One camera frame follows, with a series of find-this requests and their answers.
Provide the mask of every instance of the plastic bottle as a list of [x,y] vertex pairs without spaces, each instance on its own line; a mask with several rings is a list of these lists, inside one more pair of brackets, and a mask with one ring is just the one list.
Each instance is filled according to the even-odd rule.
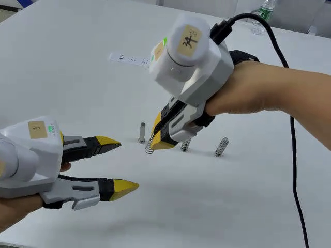
[[[257,15],[268,21],[274,11],[276,2],[277,0],[265,0],[259,8]],[[253,34],[264,35],[266,33],[265,28],[258,21],[254,20],[253,25],[254,27],[251,30]]]

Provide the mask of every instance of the coil spring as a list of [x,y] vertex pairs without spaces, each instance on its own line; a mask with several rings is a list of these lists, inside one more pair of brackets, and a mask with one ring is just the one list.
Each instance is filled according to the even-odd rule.
[[188,147],[190,146],[190,143],[191,143],[191,138],[190,139],[188,139],[188,140],[186,140],[186,141],[184,141],[183,143],[182,143],[182,147],[180,148],[182,151],[187,151],[188,150]]
[[215,151],[215,156],[220,157],[222,153],[225,151],[228,144],[229,144],[229,139],[227,137],[223,138]]
[[154,152],[154,150],[151,148],[154,137],[155,137],[155,134],[152,133],[152,135],[151,135],[151,137],[149,138],[149,141],[148,141],[148,143],[147,143],[147,145],[146,145],[146,148],[145,148],[145,152],[146,152],[147,154],[152,154],[152,153]]

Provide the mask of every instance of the forearm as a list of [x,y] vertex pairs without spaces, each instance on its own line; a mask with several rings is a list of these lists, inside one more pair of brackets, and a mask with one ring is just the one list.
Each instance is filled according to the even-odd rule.
[[331,76],[283,69],[273,104],[331,150]]

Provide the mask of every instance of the power cord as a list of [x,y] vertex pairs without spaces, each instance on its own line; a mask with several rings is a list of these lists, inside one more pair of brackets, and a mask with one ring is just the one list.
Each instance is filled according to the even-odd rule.
[[[240,19],[254,19],[262,24],[262,26],[266,29],[270,40],[273,44],[273,47],[282,62],[283,66],[285,68],[288,68],[289,65],[281,52],[278,44],[276,37],[274,35],[274,32],[272,31],[270,25],[260,16],[252,13],[244,13],[244,14],[239,14],[234,16],[233,18],[230,18],[228,21],[222,21],[220,24],[215,24],[215,26],[212,28],[210,31],[210,37],[216,44],[221,44],[224,39],[231,33],[232,31],[232,25],[240,20]],[[306,230],[306,224],[305,224],[305,219],[304,215],[300,206],[300,201],[298,198],[297,194],[297,189],[296,189],[296,182],[297,182],[297,159],[296,159],[296,137],[295,137],[295,125],[294,125],[294,118],[291,116],[290,117],[290,126],[291,126],[291,136],[292,136],[292,162],[293,162],[293,195],[294,195],[294,200],[296,207],[298,209],[299,217],[300,217],[300,222],[301,222],[301,227],[303,231],[303,236],[304,236],[304,242],[305,242],[305,247],[309,248],[309,243],[308,243],[308,236],[307,236],[307,230]]]

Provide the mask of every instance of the human hand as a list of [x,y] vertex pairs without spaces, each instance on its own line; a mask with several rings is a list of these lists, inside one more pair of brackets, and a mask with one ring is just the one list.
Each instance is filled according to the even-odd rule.
[[[64,164],[61,171],[67,171],[71,164]],[[0,198],[0,233],[7,230],[29,213],[42,207],[42,199],[39,195],[20,197],[15,199]]]
[[283,85],[281,77],[286,70],[255,61],[236,65],[226,84],[207,101],[205,111],[215,116],[278,109],[278,92]]

